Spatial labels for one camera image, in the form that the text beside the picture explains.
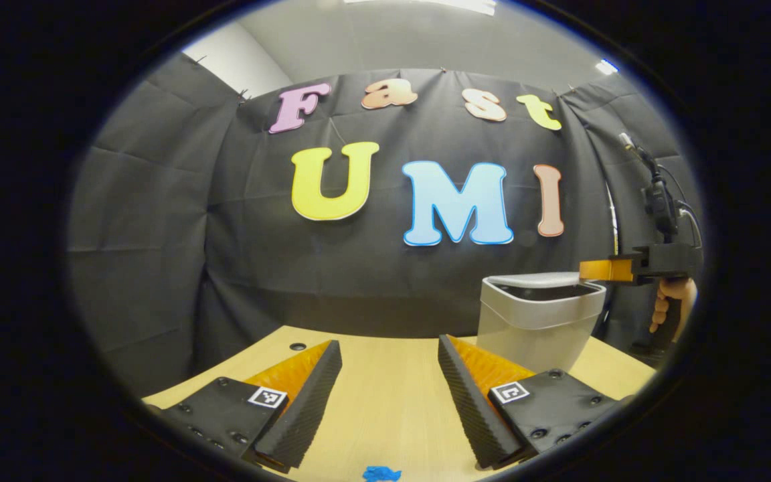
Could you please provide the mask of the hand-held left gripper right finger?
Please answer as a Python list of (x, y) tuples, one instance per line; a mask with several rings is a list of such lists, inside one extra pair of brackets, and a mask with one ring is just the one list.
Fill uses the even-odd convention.
[(438, 365), (481, 469), (550, 451), (624, 403), (565, 370), (530, 372), (451, 335), (438, 337)]

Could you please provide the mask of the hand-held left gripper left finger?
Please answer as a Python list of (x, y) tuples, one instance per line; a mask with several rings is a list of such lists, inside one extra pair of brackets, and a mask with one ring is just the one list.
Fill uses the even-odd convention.
[(287, 474), (312, 445), (342, 366), (339, 342), (326, 341), (244, 381), (218, 376), (152, 413), (206, 452)]

